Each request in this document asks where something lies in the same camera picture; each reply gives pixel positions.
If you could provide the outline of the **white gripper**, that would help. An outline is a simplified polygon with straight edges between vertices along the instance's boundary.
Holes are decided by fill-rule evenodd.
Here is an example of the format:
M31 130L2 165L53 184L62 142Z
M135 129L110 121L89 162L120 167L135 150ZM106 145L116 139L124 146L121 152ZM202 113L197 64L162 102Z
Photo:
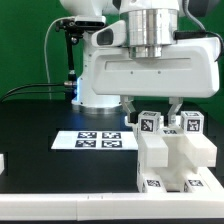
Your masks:
M129 57L125 48L99 49L93 54L91 85L95 93L121 95L129 123L138 113L132 96L170 97L168 124L176 123L183 98L209 98L219 90L216 59L219 40L180 40L165 46L159 58Z

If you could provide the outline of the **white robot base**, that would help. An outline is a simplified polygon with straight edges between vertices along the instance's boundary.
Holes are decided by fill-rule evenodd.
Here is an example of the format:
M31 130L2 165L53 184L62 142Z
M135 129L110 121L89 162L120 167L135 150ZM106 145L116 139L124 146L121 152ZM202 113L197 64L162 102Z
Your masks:
M74 16L104 16L117 14L118 9L113 0L60 0L61 5ZM77 79L77 96L72 99L73 109L85 113L111 114L120 110L118 96L96 95L91 87L92 54L96 49L91 45L93 32L84 33L83 40L83 71Z

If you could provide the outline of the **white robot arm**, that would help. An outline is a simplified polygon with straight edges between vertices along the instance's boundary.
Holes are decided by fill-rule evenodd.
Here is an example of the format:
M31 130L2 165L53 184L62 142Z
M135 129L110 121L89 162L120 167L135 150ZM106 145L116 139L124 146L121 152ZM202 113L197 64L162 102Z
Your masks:
M119 95L133 121L131 96L167 97L173 124L183 99L219 89L224 42L189 11L190 0L121 0L120 19L95 32L91 85Z

